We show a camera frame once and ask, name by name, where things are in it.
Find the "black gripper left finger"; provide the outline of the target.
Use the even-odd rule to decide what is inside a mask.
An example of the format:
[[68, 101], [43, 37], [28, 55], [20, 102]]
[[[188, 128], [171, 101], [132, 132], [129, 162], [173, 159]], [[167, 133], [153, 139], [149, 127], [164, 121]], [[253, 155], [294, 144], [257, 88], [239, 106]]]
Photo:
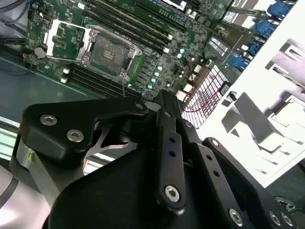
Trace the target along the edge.
[[53, 206], [71, 183], [124, 155], [147, 148], [156, 157], [156, 200], [171, 212], [186, 204], [177, 98], [135, 97], [34, 104], [25, 109], [16, 159]]

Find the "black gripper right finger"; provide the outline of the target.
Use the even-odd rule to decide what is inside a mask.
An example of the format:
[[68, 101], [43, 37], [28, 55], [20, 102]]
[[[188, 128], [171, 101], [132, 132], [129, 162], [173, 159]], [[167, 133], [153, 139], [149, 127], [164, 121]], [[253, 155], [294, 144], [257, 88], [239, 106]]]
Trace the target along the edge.
[[215, 138], [201, 140], [193, 125], [177, 121], [186, 152], [205, 179], [221, 229], [296, 229], [274, 197]]

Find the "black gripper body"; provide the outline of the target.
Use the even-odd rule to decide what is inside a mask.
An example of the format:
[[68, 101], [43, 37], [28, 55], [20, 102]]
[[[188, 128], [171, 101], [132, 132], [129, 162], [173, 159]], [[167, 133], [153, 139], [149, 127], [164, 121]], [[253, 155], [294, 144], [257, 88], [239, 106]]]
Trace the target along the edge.
[[197, 156], [198, 145], [183, 150], [186, 208], [175, 215], [156, 200], [156, 157], [147, 148], [130, 152], [71, 183], [56, 199], [50, 229], [227, 229], [229, 218]]

